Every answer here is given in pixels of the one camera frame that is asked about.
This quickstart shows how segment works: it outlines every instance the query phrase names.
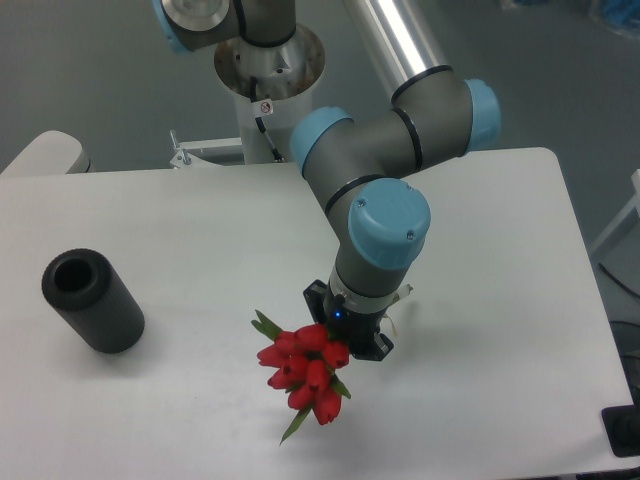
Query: black cylinder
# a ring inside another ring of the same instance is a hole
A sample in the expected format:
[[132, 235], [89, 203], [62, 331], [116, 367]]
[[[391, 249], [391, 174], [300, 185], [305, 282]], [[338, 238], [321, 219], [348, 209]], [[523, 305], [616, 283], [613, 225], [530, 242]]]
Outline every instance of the black cylinder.
[[98, 352], [122, 352], [144, 330], [142, 310], [109, 261], [93, 250], [70, 250], [56, 257], [42, 276], [42, 293]]

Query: red tulip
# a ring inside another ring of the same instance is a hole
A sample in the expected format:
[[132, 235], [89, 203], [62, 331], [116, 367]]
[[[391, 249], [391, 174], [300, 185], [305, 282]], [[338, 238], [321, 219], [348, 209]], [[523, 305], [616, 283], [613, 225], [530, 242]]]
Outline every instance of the red tulip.
[[324, 360], [311, 360], [307, 369], [307, 385], [312, 392], [322, 392], [329, 386], [331, 375]]
[[298, 345], [298, 342], [294, 338], [293, 332], [280, 332], [276, 338], [275, 346], [280, 353], [287, 357], [296, 353], [304, 353], [304, 349]]
[[308, 385], [302, 385], [298, 390], [289, 394], [289, 406], [296, 410], [302, 410], [316, 397], [316, 393], [309, 389]]
[[285, 390], [292, 386], [295, 383], [288, 375], [285, 375], [282, 371], [282, 368], [279, 369], [273, 376], [267, 380], [267, 385], [274, 388], [275, 390]]
[[294, 338], [302, 348], [319, 352], [327, 344], [329, 333], [324, 325], [316, 323], [296, 330]]
[[331, 368], [342, 368], [349, 365], [349, 347], [339, 340], [331, 340], [322, 349], [322, 357]]
[[304, 382], [307, 378], [309, 360], [304, 355], [292, 355], [282, 364], [282, 373], [294, 382]]
[[342, 396], [334, 392], [332, 388], [327, 388], [324, 392], [319, 393], [313, 404], [313, 413], [315, 413], [318, 423], [326, 425], [333, 422], [333, 419], [340, 413], [342, 404]]
[[264, 350], [258, 352], [258, 363], [263, 367], [282, 367], [287, 357], [285, 357], [275, 345], [270, 345]]

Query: warning sticker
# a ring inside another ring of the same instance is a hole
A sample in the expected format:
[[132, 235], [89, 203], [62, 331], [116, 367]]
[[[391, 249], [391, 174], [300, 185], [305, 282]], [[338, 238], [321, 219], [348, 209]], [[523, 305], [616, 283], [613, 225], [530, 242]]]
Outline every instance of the warning sticker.
[[266, 117], [273, 114], [273, 102], [270, 99], [258, 100], [251, 104], [254, 117]]

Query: silver tube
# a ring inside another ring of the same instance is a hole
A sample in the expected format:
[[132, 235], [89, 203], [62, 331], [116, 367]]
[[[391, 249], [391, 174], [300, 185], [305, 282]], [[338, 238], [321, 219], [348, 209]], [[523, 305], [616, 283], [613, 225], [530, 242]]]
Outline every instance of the silver tube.
[[391, 96], [416, 75], [447, 61], [414, 0], [343, 0]]

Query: flower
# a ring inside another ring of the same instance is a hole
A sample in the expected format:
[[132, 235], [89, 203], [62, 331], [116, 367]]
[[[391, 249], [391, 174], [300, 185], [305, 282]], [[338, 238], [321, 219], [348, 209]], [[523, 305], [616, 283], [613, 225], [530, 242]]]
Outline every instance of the flower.
[[295, 410], [302, 410], [316, 398], [316, 392], [309, 389], [309, 385], [304, 384], [297, 390], [289, 394], [289, 406]]
[[339, 340], [331, 340], [322, 349], [322, 358], [331, 368], [349, 365], [349, 347]]
[[342, 396], [334, 392], [332, 388], [327, 388], [324, 392], [316, 396], [313, 404], [313, 413], [320, 425], [333, 422], [333, 419], [340, 413]]
[[300, 348], [298, 342], [294, 338], [293, 332], [280, 332], [275, 339], [275, 346], [280, 353], [287, 357], [295, 353], [304, 353], [304, 350]]
[[294, 382], [304, 382], [307, 378], [309, 360], [304, 355], [291, 355], [282, 364], [282, 373]]
[[324, 360], [311, 360], [307, 369], [307, 385], [312, 392], [322, 392], [329, 386], [331, 375]]
[[275, 344], [258, 352], [258, 360], [260, 360], [258, 363], [263, 367], [280, 368], [286, 359], [287, 357], [280, 353]]
[[267, 385], [274, 388], [275, 390], [285, 390], [291, 387], [294, 383], [295, 380], [293, 380], [288, 375], [285, 375], [285, 373], [282, 371], [282, 368], [274, 373], [269, 380], [267, 380]]
[[335, 373], [349, 363], [348, 345], [329, 340], [325, 325], [308, 325], [288, 332], [262, 312], [256, 310], [256, 315], [257, 320], [251, 324], [273, 342], [258, 352], [259, 364], [278, 369], [267, 384], [275, 390], [286, 390], [289, 407], [297, 410], [280, 443], [300, 428], [311, 410], [320, 425], [331, 423], [340, 413], [342, 397], [351, 398]]
[[305, 350], [319, 352], [327, 344], [329, 332], [324, 325], [307, 325], [296, 330], [294, 339]]

